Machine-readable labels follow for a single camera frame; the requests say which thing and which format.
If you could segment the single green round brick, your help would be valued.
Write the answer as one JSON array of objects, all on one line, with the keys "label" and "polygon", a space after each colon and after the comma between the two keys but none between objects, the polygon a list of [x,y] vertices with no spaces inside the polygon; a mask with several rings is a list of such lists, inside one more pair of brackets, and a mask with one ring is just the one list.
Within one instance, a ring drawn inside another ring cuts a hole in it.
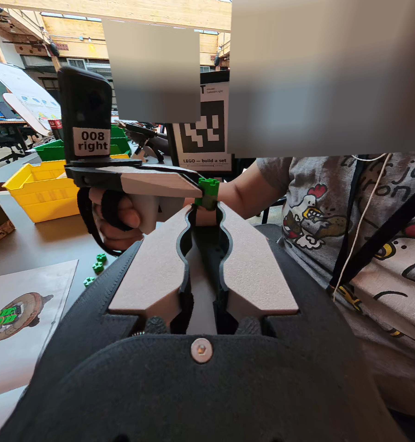
[{"label": "single green round brick", "polygon": [[219,184],[219,180],[213,178],[199,178],[198,186],[202,189],[203,196],[195,198],[194,203],[208,211],[216,210]]}]

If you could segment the black framed marker sign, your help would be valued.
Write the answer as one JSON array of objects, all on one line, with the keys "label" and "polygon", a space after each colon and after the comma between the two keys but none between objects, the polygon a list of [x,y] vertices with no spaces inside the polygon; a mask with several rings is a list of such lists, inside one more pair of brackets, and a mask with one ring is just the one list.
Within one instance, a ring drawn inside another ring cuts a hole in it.
[{"label": "black framed marker sign", "polygon": [[208,178],[225,177],[235,168],[227,152],[230,70],[200,74],[200,119],[166,124],[172,164]]}]

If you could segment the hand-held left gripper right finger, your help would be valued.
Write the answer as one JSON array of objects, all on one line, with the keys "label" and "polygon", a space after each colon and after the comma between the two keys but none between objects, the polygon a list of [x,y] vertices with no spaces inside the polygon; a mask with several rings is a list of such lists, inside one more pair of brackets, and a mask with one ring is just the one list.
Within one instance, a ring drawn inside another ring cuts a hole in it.
[{"label": "hand-held left gripper right finger", "polygon": [[295,315],[299,307],[267,238],[224,203],[217,204],[219,291],[214,302],[219,334],[234,334],[246,317]]}]

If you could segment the white document stand with sheet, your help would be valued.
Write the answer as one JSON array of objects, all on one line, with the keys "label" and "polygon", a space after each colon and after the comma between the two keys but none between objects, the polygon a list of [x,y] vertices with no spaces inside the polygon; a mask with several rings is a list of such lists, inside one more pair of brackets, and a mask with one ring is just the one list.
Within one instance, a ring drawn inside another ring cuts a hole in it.
[{"label": "white document stand with sheet", "polygon": [[22,69],[0,63],[0,82],[10,91],[3,98],[37,133],[47,136],[49,120],[61,120],[59,103]]}]

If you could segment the person's right forearm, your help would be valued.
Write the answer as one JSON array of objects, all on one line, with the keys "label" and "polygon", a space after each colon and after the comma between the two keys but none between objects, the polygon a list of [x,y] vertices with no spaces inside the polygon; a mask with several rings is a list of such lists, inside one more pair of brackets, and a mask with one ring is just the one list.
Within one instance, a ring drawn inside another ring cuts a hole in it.
[{"label": "person's right forearm", "polygon": [[286,194],[292,159],[256,159],[237,178],[219,184],[218,201],[244,219],[259,214]]}]

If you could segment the yellow storage bin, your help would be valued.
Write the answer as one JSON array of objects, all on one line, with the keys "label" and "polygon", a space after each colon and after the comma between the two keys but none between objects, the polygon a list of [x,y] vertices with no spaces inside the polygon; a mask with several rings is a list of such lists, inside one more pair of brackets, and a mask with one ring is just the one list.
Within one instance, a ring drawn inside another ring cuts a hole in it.
[{"label": "yellow storage bin", "polygon": [[60,177],[65,165],[65,160],[26,164],[3,187],[34,223],[77,215],[78,187]]}]

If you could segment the group of green round bricks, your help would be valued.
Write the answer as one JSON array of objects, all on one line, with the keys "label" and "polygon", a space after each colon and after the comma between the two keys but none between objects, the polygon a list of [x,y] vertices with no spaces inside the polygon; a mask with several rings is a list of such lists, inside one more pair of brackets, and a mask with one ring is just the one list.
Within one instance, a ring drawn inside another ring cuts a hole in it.
[{"label": "group of green round bricks", "polygon": [[100,253],[96,256],[96,260],[92,264],[92,269],[95,275],[84,279],[83,281],[84,287],[90,286],[95,281],[95,279],[104,271],[106,262],[107,262],[107,256],[105,253]]}]

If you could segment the green storage bin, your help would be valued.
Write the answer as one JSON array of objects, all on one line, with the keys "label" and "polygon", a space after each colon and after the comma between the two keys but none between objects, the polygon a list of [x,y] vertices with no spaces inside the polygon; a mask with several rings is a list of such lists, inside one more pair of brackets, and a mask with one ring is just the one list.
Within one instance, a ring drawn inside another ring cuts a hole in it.
[{"label": "green storage bin", "polygon": [[[35,147],[41,161],[64,160],[64,143],[62,140],[50,141],[44,145]],[[123,128],[117,125],[111,125],[111,147],[110,155],[127,154],[132,155],[131,146]]]}]

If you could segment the grey desk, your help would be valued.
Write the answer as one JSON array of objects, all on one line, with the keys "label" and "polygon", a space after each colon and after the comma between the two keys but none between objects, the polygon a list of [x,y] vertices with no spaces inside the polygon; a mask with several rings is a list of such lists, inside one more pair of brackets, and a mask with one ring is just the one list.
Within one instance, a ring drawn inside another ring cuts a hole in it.
[{"label": "grey desk", "polygon": [[[0,240],[0,276],[78,261],[60,321],[35,365],[34,372],[45,390],[101,348],[142,331],[146,320],[133,314],[111,313],[108,307],[133,260],[133,251],[107,267],[97,287],[89,287],[73,306],[86,290],[82,280],[95,275],[92,264],[102,250],[86,232],[79,215],[34,224],[12,200],[11,196],[5,198],[4,212],[16,228]],[[0,427],[28,384],[0,394]]]}]

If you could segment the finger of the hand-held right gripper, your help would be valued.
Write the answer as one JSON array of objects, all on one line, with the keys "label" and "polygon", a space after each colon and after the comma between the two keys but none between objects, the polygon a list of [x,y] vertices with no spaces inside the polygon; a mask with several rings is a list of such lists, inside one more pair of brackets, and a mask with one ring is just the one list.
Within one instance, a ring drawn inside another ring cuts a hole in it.
[{"label": "finger of the hand-held right gripper", "polygon": [[144,164],[122,167],[120,180],[129,195],[200,198],[204,193],[199,178],[201,175],[189,169]]}]

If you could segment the black office chair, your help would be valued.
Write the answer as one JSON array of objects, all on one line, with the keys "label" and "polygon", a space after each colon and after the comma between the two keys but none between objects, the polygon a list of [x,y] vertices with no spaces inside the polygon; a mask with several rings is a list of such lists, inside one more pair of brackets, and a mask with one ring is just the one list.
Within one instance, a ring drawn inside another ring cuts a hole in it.
[{"label": "black office chair", "polygon": [[10,154],[0,158],[0,163],[10,164],[28,155],[26,144],[20,128],[23,127],[23,119],[8,104],[0,101],[0,147],[8,147]]}]

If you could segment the instruction booklet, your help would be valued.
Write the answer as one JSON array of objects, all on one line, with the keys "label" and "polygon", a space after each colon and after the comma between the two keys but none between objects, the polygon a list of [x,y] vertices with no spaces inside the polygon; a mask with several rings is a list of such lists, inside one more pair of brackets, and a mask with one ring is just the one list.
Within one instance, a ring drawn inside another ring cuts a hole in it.
[{"label": "instruction booklet", "polygon": [[78,261],[0,276],[0,394],[26,386],[63,313]]}]

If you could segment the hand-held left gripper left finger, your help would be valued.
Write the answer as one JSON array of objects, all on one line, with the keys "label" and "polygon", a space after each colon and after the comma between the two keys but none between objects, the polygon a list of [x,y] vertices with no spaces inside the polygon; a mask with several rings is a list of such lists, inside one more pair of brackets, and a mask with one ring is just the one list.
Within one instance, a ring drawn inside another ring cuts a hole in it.
[{"label": "hand-held left gripper left finger", "polygon": [[160,317],[174,334],[185,334],[194,299],[187,253],[192,248],[187,205],[147,235],[109,305],[114,314],[133,314],[147,320]]}]

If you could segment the person's right hand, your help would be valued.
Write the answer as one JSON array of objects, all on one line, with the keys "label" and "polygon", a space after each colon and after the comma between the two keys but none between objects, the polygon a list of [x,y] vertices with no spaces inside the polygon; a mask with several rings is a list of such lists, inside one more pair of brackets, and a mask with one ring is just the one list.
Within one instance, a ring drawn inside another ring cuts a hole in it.
[{"label": "person's right hand", "polygon": [[99,229],[103,244],[115,251],[125,251],[135,242],[143,239],[143,233],[138,228],[141,218],[134,209],[132,201],[128,197],[122,197],[117,206],[116,217],[125,225],[131,227],[129,231],[122,231],[111,226],[101,211],[101,200],[104,190],[91,188],[89,198],[93,203],[93,213],[96,226]]}]

